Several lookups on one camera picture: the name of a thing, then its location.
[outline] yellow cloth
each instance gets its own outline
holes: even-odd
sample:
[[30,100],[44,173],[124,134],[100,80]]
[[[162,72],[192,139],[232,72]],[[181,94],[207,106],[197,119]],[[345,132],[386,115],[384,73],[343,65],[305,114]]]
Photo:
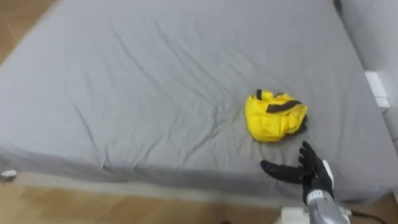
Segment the yellow cloth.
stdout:
[[254,139],[276,142],[302,127],[307,120],[307,106],[286,93],[274,96],[270,91],[258,90],[257,96],[247,99],[245,114]]

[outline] mattress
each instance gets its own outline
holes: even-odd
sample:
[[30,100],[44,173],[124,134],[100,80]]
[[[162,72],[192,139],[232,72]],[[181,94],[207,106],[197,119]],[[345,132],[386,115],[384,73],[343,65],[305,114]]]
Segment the mattress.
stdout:
[[[253,140],[257,89],[308,105],[308,130]],[[262,159],[298,165],[308,140],[340,201],[397,186],[398,159],[329,0],[64,0],[0,68],[0,164],[301,200]]]

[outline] wooden floor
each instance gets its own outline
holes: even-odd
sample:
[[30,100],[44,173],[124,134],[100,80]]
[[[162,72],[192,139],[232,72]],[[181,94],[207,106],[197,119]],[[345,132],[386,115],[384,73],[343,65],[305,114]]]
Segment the wooden floor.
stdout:
[[[0,63],[53,0],[0,0]],[[277,210],[76,190],[0,185],[0,223],[272,223]],[[398,223],[397,205],[388,195],[360,210]],[[355,220],[353,223],[374,223]]]

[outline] robotic hand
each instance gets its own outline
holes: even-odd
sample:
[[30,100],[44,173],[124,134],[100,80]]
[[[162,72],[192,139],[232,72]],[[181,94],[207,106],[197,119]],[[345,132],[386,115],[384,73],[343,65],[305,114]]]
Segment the robotic hand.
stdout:
[[348,224],[348,214],[338,207],[333,196],[333,176],[327,161],[321,160],[308,142],[300,148],[299,167],[261,161],[271,177],[291,184],[302,184],[303,201],[308,206],[311,224]]

